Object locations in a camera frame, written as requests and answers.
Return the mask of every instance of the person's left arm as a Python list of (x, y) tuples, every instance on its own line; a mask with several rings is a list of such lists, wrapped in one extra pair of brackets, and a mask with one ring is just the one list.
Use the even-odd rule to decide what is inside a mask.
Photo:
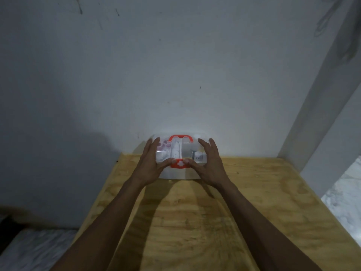
[(68, 251), (51, 268), (62, 270), (106, 270), (128, 222), (134, 203), (146, 185), (154, 182), (174, 159), (157, 164), (155, 159), (160, 138), (147, 141), (132, 176), (123, 184), (112, 202), (84, 231)]

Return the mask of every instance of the wood grain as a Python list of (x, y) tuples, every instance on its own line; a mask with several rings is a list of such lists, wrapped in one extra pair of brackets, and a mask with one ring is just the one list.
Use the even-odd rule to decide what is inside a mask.
[[(222, 158), (244, 196), (323, 270), (361, 270), (361, 249), (290, 164)], [(121, 155), (77, 239), (133, 172)], [(133, 208), (109, 270), (258, 270), (218, 191), (195, 181), (157, 180)]]

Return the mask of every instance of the finger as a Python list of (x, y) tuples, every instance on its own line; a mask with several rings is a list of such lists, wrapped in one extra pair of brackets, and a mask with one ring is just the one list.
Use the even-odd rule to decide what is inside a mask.
[(156, 154), (157, 151), (157, 145), (160, 141), (160, 137), (156, 138), (150, 145), (149, 147), (149, 152), (154, 153), (154, 155)]
[(160, 164), (157, 165), (157, 169), (163, 171), (164, 168), (170, 166), (171, 164), (175, 164), (176, 162), (177, 160), (173, 158), (166, 159), (165, 161), (162, 161)]
[(218, 153), (218, 147), (212, 138), (209, 139), (210, 146)]
[(152, 143), (152, 138), (150, 138), (150, 139), (147, 141), (146, 145), (144, 146), (143, 153), (142, 153), (142, 155), (140, 156), (141, 159), (144, 158), (144, 156), (148, 153), (149, 147), (151, 146), (151, 143)]
[(189, 164), (189, 166), (191, 167), (191, 168), (193, 168), (197, 173), (198, 173), (198, 175), (200, 176), (202, 173), (203, 173), (203, 171), (204, 171), (204, 167), (203, 166), (201, 166), (201, 165), (199, 165), (199, 164), (197, 164), (194, 160), (192, 160), (192, 159), (183, 159), (183, 162), (185, 163), (185, 164)]
[(209, 154), (210, 152), (210, 145), (206, 141), (202, 140), (201, 138), (198, 139), (198, 142), (204, 147), (204, 151)]

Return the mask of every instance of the forearm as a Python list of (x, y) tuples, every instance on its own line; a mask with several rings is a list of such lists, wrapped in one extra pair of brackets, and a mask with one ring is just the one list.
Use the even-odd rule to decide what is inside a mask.
[(141, 189), (137, 181), (127, 180), (114, 200), (51, 270), (106, 270)]
[(261, 271), (321, 270), (226, 179), (218, 188)]

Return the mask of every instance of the person's left hand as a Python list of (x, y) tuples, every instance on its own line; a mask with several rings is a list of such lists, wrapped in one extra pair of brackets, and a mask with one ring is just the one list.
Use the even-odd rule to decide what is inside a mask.
[(156, 163), (156, 151), (159, 141), (160, 137), (156, 138), (153, 142), (152, 139), (147, 141), (137, 167), (130, 177), (133, 181), (139, 183), (141, 188), (154, 182), (164, 168), (176, 162), (175, 159), (169, 158), (160, 164)]

